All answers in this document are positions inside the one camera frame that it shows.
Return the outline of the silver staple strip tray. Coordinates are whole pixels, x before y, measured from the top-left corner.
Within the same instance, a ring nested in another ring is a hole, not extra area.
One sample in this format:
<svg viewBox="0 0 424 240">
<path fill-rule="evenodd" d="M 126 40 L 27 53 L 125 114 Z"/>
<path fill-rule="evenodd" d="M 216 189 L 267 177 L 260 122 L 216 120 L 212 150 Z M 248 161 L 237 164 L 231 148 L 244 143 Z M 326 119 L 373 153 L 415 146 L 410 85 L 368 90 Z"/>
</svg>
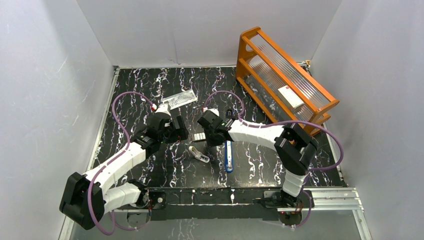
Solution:
<svg viewBox="0 0 424 240">
<path fill-rule="evenodd" d="M 193 142 L 204 142 L 205 140 L 206 140 L 206 135 L 204 132 L 198 132 L 192 135 Z"/>
</svg>

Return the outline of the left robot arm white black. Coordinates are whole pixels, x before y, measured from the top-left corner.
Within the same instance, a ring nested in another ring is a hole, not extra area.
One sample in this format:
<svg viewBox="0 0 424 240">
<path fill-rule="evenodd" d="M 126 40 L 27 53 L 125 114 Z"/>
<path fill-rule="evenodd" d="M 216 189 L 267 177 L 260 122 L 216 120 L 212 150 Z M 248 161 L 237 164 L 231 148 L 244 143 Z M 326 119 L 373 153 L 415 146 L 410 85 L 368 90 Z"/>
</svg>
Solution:
<svg viewBox="0 0 424 240">
<path fill-rule="evenodd" d="M 98 225 L 102 217 L 124 205 L 144 208 L 149 194 L 140 183 L 113 185 L 133 167 L 155 154 L 162 145 L 188 138 L 183 117 L 168 110 L 149 115 L 146 124 L 130 139 L 129 145 L 83 174 L 74 172 L 66 182 L 59 211 L 85 230 Z"/>
</svg>

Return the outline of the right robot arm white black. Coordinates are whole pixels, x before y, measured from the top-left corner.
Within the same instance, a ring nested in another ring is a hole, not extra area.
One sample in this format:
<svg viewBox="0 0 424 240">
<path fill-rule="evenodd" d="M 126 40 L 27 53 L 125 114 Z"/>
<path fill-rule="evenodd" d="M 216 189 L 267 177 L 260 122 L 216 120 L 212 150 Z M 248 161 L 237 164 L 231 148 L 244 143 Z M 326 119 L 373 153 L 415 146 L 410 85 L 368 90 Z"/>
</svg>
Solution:
<svg viewBox="0 0 424 240">
<path fill-rule="evenodd" d="M 197 122 L 203 128 L 210 147 L 231 141 L 256 144 L 275 151 L 286 169 L 282 202 L 288 207 L 295 207 L 301 201 L 302 185 L 316 155 L 318 142 L 298 123 L 265 126 L 234 117 L 221 118 L 209 109 Z"/>
</svg>

